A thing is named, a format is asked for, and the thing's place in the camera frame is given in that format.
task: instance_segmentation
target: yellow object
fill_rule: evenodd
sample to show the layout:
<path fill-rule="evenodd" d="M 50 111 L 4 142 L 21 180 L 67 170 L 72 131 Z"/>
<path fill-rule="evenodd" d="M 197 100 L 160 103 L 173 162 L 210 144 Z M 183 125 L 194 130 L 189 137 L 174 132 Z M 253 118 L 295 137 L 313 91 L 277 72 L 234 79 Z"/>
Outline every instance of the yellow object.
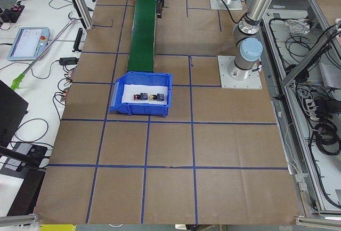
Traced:
<path fill-rule="evenodd" d="M 76 225 L 41 225 L 40 231 L 76 231 Z"/>

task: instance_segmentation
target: blue plastic bin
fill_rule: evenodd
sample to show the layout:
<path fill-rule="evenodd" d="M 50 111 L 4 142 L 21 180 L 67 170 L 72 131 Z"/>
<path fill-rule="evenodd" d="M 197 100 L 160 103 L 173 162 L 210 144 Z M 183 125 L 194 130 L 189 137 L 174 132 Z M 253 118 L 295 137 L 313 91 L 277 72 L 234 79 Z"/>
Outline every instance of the blue plastic bin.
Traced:
<path fill-rule="evenodd" d="M 116 80 L 109 110 L 110 112 L 116 110 L 128 115 L 162 115 L 166 117 L 172 102 L 172 80 L 172 74 L 128 72 Z M 168 87 L 167 104 L 122 103 L 125 84 L 166 86 Z"/>

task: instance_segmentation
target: white table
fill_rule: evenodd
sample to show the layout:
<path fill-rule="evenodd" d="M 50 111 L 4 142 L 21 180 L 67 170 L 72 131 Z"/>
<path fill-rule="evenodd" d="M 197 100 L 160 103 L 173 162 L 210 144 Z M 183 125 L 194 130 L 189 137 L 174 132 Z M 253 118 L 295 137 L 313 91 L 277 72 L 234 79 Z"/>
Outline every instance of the white table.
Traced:
<path fill-rule="evenodd" d="M 25 5 L 25 9 L 18 22 L 12 24 L 11 29 L 8 31 L 0 30 L 0 43 L 13 43 L 20 27 L 49 27 L 51 40 L 69 21 L 67 15 L 70 11 L 73 11 L 73 17 L 78 17 L 72 5 L 60 10 L 54 10 L 48 6 L 49 1 L 50 0 L 29 0 L 23 2 L 22 4 Z M 85 1 L 87 6 L 94 9 L 95 3 L 91 0 Z M 62 6 L 67 3 L 55 0 L 52 4 L 53 6 Z M 74 40 L 79 27 L 82 27 L 80 21 L 76 21 L 72 24 L 71 27 L 69 27 L 68 30 L 59 38 L 59 40 L 51 46 L 49 51 L 35 64 L 33 71 L 36 76 L 46 77 L 51 63 L 55 60 L 59 60 L 60 57 L 79 58 L 80 53 L 72 52 Z M 86 33 L 83 33 L 82 41 L 85 40 L 85 36 Z M 0 46 L 0 68 L 12 63 L 7 60 L 10 48 L 10 46 Z M 10 86 L 13 79 L 21 74 L 26 67 L 27 65 L 24 64 L 11 65 L 0 71 L 0 79 Z M 48 122 L 49 128 L 47 134 L 39 140 L 39 142 L 45 142 L 52 145 L 54 144 L 60 122 L 52 102 L 52 97 L 54 93 L 58 91 L 57 83 L 64 78 L 64 73 L 62 66 L 56 62 L 52 66 L 52 72 L 48 79 L 34 78 L 31 72 L 29 72 L 20 83 L 20 89 L 16 90 L 16 93 L 29 103 L 28 113 L 24 116 L 22 123 L 33 118 L 42 118 Z M 63 106 L 58 103 L 56 105 L 62 115 Z M 20 129 L 18 131 L 18 136 L 23 140 L 34 140 L 40 137 L 45 130 L 46 124 L 44 122 L 33 121 Z M 51 150 L 47 151 L 46 155 L 48 156 L 50 154 Z M 0 216 L 7 215 L 22 181 L 22 179 L 0 174 Z M 0 231 L 16 229 L 16 227 L 2 227 L 0 228 Z"/>
<path fill-rule="evenodd" d="M 78 18 L 75 8 L 70 5 L 60 10 L 51 8 L 48 3 L 50 0 L 27 0 L 21 4 L 25 9 L 20 15 L 18 22 L 13 23 L 11 29 L 8 31 L 0 30 L 0 38 L 14 39 L 21 27 L 49 27 L 50 38 L 54 38 L 56 34 L 67 24 L 69 21 L 68 14 L 72 12 L 72 17 Z M 88 7 L 94 10 L 96 2 L 92 0 L 85 0 Z M 61 7 L 68 4 L 62 0 L 54 0 L 51 5 L 54 7 Z M 83 27 L 80 21 L 76 21 L 73 26 L 68 29 L 60 38 L 59 41 L 75 41 L 78 28 Z M 83 33 L 82 41 L 85 40 L 86 33 Z"/>

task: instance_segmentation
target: metal base plate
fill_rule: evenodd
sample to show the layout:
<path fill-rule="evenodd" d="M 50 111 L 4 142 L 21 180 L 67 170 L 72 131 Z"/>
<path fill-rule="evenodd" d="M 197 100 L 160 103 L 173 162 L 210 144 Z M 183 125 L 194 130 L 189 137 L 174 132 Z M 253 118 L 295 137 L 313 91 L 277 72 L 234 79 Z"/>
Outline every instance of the metal base plate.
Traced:
<path fill-rule="evenodd" d="M 211 3 L 211 10 L 226 10 L 226 7 L 220 0 L 209 0 Z M 230 11 L 241 11 L 243 7 L 241 6 L 241 1 L 230 1 L 229 4 L 226 3 Z"/>
<path fill-rule="evenodd" d="M 258 72 L 252 72 L 249 79 L 245 81 L 237 81 L 228 74 L 228 66 L 234 60 L 235 56 L 218 56 L 220 82 L 222 88 L 226 89 L 247 89 L 260 90 L 262 89 L 261 78 Z"/>

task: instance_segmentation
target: green conveyor belt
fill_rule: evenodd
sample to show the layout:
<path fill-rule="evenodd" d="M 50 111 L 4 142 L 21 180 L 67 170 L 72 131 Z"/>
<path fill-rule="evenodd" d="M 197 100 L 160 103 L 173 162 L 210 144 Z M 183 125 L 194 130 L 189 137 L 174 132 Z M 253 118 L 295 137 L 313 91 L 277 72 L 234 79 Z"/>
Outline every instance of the green conveyor belt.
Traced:
<path fill-rule="evenodd" d="M 153 72 L 156 0 L 136 0 L 128 70 Z"/>

